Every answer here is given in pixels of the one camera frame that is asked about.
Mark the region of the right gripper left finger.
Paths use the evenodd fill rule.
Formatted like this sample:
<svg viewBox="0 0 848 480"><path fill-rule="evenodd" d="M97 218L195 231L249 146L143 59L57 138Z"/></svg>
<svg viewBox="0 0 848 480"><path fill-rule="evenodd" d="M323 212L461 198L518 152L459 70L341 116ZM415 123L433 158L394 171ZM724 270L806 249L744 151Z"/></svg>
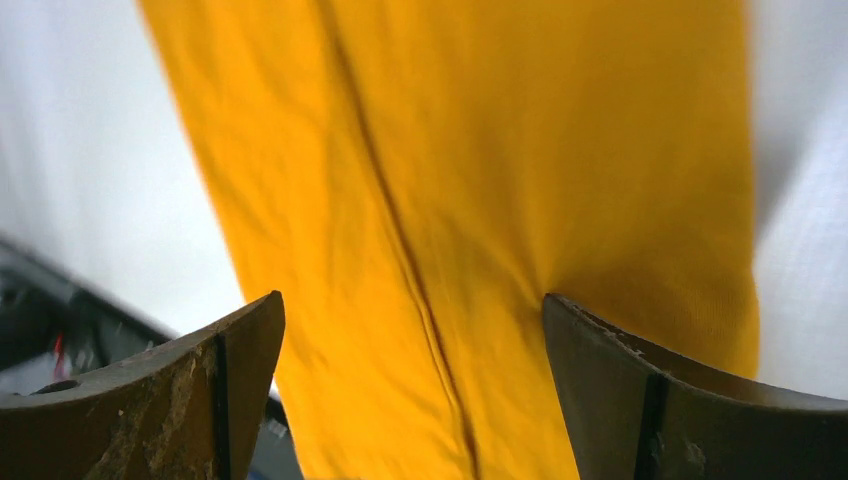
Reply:
<svg viewBox="0 0 848 480"><path fill-rule="evenodd" d="M279 292L125 360L1 399L5 479L244 479L284 335Z"/></svg>

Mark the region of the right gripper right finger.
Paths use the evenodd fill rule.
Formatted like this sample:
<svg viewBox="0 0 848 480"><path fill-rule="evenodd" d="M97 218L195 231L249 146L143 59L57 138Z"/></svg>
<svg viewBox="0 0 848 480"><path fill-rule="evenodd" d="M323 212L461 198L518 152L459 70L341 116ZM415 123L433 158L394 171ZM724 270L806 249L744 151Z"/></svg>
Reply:
<svg viewBox="0 0 848 480"><path fill-rule="evenodd" d="M847 404L741 378L557 294L549 363L583 479L843 479Z"/></svg>

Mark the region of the yellow t shirt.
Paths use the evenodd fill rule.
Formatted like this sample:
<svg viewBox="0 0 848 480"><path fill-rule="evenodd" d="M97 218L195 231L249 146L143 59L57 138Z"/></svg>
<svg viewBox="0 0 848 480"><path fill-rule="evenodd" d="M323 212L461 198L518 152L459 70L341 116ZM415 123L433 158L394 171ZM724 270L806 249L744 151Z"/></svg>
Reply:
<svg viewBox="0 0 848 480"><path fill-rule="evenodd" d="M743 1L145 1L309 478L573 479L541 305L752 376Z"/></svg>

